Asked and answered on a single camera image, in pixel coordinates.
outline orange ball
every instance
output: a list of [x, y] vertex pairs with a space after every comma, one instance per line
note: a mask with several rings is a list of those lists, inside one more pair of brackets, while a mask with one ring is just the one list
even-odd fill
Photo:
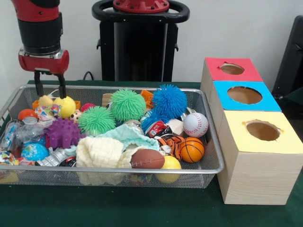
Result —
[[24, 118], [26, 117], [35, 117], [38, 119], [38, 115], [34, 112], [34, 110], [31, 109], [25, 109], [22, 110], [19, 114], [18, 114], [18, 120], [22, 121]]
[[188, 137], [180, 143], [180, 153], [182, 160], [194, 163], [202, 159], [204, 155], [203, 143], [194, 137]]

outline metal tray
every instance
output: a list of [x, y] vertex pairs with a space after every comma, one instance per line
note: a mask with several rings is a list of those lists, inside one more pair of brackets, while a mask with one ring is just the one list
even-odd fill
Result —
[[[45, 93], [51, 93], [56, 86], [44, 86]], [[84, 87], [66, 86], [68, 96], [81, 103], [94, 103], [102, 105], [102, 95], [114, 93], [122, 87]], [[129, 87], [140, 93], [146, 89], [154, 92], [156, 88]], [[164, 169], [118, 169], [118, 168], [89, 168], [89, 167], [45, 167], [45, 166], [0, 166], [0, 171], [12, 171], [18, 175], [17, 182], [9, 184], [31, 185], [82, 185], [78, 175], [89, 172], [91, 176], [109, 176], [109, 173], [123, 173], [125, 180], [117, 186], [140, 186], [140, 187], [174, 187], [174, 188], [206, 188], [216, 173], [223, 170], [224, 162], [220, 144], [214, 128], [214, 122], [209, 110], [205, 94], [197, 89], [181, 89], [187, 95], [188, 107], [204, 114], [209, 121], [209, 130], [202, 138], [205, 145], [205, 155], [198, 163], [189, 164], [182, 162], [182, 170]], [[18, 113], [26, 108], [32, 108], [32, 103], [39, 97], [36, 95], [34, 85], [25, 85], [17, 88], [10, 96], [4, 107], [0, 110], [0, 118], [7, 115], [16, 119]], [[159, 182], [154, 174], [180, 174], [179, 179], [171, 184]], [[149, 183], [139, 183], [137, 176], [148, 176]]]

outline red box top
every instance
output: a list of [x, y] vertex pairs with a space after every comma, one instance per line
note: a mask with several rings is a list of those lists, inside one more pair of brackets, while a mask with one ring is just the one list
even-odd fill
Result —
[[206, 58], [213, 80], [263, 81], [249, 58]]

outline yellow egg toy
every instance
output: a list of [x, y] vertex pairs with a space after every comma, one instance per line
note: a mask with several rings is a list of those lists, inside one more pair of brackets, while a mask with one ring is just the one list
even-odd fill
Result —
[[62, 118], [69, 118], [76, 111], [76, 103], [71, 97], [67, 96], [64, 99], [57, 98], [53, 103], [61, 106]]
[[53, 100], [49, 96], [42, 96], [39, 98], [39, 106], [49, 107], [53, 105]]
[[[173, 156], [164, 156], [165, 162], [161, 169], [182, 169], [180, 162]], [[156, 174], [156, 178], [162, 183], [174, 183], [180, 174]]]

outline round hole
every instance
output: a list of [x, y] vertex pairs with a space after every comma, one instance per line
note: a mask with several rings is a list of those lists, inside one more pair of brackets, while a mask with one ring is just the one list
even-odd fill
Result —
[[279, 138], [279, 129], [268, 122], [252, 121], [246, 124], [248, 132], [259, 140], [273, 141]]
[[227, 91], [227, 94], [233, 100], [239, 103], [256, 104], [262, 100], [262, 95], [250, 87], [236, 86]]
[[231, 63], [224, 63], [220, 66], [220, 69], [231, 75], [240, 75], [244, 72], [244, 68], [242, 68], [240, 65], [231, 64]]

